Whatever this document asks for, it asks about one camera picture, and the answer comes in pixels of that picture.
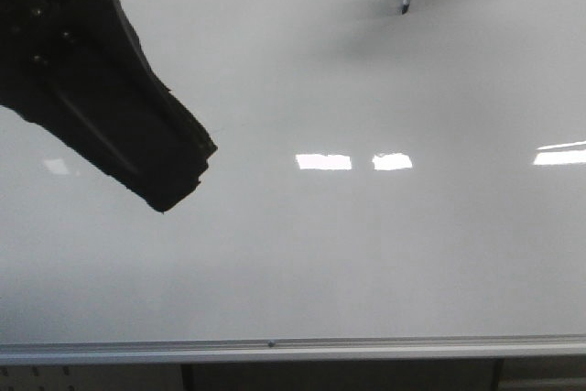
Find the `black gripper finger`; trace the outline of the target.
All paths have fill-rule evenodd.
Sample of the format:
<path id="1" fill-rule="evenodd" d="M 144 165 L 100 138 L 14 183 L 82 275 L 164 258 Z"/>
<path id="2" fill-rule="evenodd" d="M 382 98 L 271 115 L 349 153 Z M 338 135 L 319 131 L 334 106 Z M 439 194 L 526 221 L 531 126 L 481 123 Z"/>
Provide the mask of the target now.
<path id="1" fill-rule="evenodd" d="M 157 212 L 195 191 L 216 149 L 152 71 L 119 0 L 4 0 L 1 104 Z"/>

